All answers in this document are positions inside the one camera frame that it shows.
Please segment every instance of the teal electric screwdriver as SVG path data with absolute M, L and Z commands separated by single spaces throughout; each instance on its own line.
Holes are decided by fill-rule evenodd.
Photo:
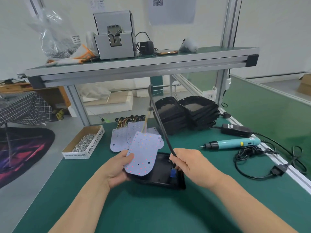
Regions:
M 230 149 L 230 148 L 238 148 L 241 146 L 259 145 L 259 144 L 260 139 L 258 139 L 257 137 L 249 137 L 249 138 L 231 139 L 223 141 L 211 141 L 199 147 L 203 147 L 205 149 L 218 150 L 218 149 Z

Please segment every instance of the green workbench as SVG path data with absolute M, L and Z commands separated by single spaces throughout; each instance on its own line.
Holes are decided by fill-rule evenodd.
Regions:
M 219 118 L 217 125 L 228 123 Z M 155 121 L 148 121 L 148 127 Z M 105 133 L 90 159 L 62 160 L 24 217 L 14 230 L 48 232 L 71 204 L 93 173 L 109 158 L 112 129 L 116 123 L 104 124 Z M 230 139 L 218 129 L 184 130 L 169 139 L 173 147 L 196 149 L 208 141 Z M 162 152 L 169 152 L 167 145 Z M 240 175 L 233 164 L 236 150 L 202 151 L 213 165 L 232 176 L 251 195 L 270 208 L 300 233 L 311 232 L 311 196 L 285 174 L 265 181 Z M 274 163 L 267 157 L 255 157 L 241 165 L 253 176 L 263 176 Z M 222 203 L 209 190 L 186 178 L 186 190 L 176 191 L 128 181 L 109 193 L 96 232 L 240 232 Z

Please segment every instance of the cardboard box on floor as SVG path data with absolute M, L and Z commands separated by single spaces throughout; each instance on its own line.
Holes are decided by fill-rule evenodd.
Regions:
M 65 159 L 87 159 L 91 156 L 96 146 L 98 145 L 100 139 L 103 137 L 105 130 L 103 126 L 87 126 L 84 127 L 74 139 L 66 146 L 62 151 Z M 71 152 L 76 144 L 87 134 L 96 134 L 94 139 L 91 141 L 87 149 L 83 152 Z
M 301 80 L 301 83 L 297 89 L 297 92 L 311 96 L 311 74 L 305 74 L 299 80 Z

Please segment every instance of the power strip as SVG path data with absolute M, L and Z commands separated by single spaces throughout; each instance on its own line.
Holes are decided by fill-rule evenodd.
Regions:
M 216 87 L 213 87 L 212 90 L 202 92 L 203 97 L 208 98 L 212 101 L 216 101 L 216 94 L 217 94 L 217 88 Z

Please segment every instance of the checkered cloth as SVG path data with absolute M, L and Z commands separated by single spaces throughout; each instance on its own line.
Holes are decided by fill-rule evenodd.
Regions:
M 26 125 L 46 123 L 52 119 L 51 106 L 37 93 L 4 94 L 0 98 L 0 126 L 7 122 Z

